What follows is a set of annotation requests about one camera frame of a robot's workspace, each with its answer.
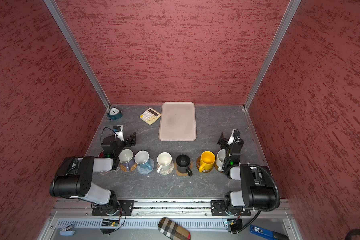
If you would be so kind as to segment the white speckled mug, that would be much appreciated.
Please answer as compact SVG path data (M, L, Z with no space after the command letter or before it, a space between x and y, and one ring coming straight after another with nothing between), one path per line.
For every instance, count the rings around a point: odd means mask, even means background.
M226 150L221 149L216 156L216 161L215 163L221 168L223 169L223 164L225 161L225 157L226 157Z

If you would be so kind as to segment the red inside mug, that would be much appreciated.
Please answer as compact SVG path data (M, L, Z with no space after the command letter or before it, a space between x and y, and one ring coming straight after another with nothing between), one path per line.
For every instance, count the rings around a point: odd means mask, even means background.
M99 158L104 158L104 157L105 157L104 152L103 152L103 151L100 152L99 155L98 155L98 157L99 157Z

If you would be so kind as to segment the lilac mug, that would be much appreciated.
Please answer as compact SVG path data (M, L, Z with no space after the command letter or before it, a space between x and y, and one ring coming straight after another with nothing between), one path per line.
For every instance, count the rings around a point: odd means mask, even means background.
M118 156L120 164L124 165L126 168L132 167L135 163L134 153L130 149L124 149Z

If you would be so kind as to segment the brown round coaster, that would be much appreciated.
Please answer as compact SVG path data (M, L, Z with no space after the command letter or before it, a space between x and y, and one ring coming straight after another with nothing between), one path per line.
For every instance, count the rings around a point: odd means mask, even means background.
M214 168L215 168L219 173L223 173L222 169L221 169L216 163L214 163Z

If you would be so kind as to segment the blue mug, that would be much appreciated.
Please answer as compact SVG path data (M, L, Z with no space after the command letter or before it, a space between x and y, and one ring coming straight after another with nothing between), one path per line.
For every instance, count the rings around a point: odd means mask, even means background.
M139 151L135 155L135 163L143 170L149 172L153 169L154 164L151 164L151 158L147 151Z

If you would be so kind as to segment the yellow mug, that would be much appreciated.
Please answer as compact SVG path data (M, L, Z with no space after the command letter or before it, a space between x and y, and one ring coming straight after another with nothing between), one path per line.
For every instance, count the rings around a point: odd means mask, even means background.
M214 153L210 151L205 151L201 154L199 161L199 172L200 173L208 173L214 167L216 157Z

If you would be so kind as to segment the pink flower coaster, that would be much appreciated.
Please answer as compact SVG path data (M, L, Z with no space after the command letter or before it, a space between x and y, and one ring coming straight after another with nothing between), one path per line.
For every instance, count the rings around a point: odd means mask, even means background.
M120 170L120 168L117 168L117 169L115 169L115 170L110 170L110 171L101 171L100 174L101 174L101 175L106 175L106 174L108 174L108 173L116 173L116 172L118 172L119 170Z

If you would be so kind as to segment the woven rattan coaster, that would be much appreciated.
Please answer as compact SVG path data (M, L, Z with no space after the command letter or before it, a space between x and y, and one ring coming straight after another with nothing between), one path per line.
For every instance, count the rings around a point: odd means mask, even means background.
M136 168L137 168L137 164L134 164L132 167L130 167L129 169L126 168L124 165L120 164L120 168L123 172L126 172L126 173L129 173L129 172L132 172L134 171Z

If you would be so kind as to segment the dark brown glossy coaster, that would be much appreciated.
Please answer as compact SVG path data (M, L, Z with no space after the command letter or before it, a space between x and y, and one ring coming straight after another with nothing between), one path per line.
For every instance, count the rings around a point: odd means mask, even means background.
M205 162L202 160L201 157L198 157L197 159L197 162L196 162L196 166L197 166L197 170L200 172L200 173L209 173L213 166L214 166L214 162Z

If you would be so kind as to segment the black mug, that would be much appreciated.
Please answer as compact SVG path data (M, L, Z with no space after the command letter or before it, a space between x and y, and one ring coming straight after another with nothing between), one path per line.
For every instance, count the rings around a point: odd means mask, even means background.
M177 170L180 173L187 173L189 177L193 176L193 172L190 168L191 159L187 155L179 155L176 158L176 164L178 165Z

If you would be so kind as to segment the paw shaped cork coaster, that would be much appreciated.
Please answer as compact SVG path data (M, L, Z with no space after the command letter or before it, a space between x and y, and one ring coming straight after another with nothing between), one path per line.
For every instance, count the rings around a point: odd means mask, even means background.
M178 165L176 164L176 163L174 163L174 167L175 167L175 169L176 169L176 174L177 174L177 176L180 176L180 177L188 177L188 174L187 173L180 173L178 170L177 170L177 167L178 167ZM193 167L194 167L194 163L193 162L191 162L191 165L190 165L190 168L191 168L191 170L193 169Z

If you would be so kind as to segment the grey knitted coaster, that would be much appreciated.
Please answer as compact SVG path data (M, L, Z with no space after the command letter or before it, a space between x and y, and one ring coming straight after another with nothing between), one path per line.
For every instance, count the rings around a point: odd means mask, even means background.
M138 165L137 170L141 175L148 175L153 169L155 165L151 165L151 163L148 163L146 165Z

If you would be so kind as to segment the multicolour woven coaster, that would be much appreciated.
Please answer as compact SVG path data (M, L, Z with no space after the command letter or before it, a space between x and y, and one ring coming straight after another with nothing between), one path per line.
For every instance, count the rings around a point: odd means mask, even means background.
M170 163L167 166L158 165L157 173L160 175L168 175L173 171L173 169L174 169L174 163Z

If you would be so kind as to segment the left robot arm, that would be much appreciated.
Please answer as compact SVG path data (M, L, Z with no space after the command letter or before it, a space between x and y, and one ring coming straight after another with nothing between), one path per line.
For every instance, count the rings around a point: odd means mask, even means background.
M116 170L120 164L119 155L136 144L134 132L129 138L120 140L116 134L103 139L103 158L94 156L65 158L50 185L52 197L80 199L93 205L94 211L104 215L122 212L116 193L92 182L93 173Z

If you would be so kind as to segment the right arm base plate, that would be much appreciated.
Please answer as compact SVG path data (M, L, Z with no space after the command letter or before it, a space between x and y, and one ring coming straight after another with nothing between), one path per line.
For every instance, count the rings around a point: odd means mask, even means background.
M250 210L245 210L243 207L234 207L234 206L226 206L225 202L222 200L212 200L211 202L211 212L212 216L227 216L227 217L238 217L251 216Z

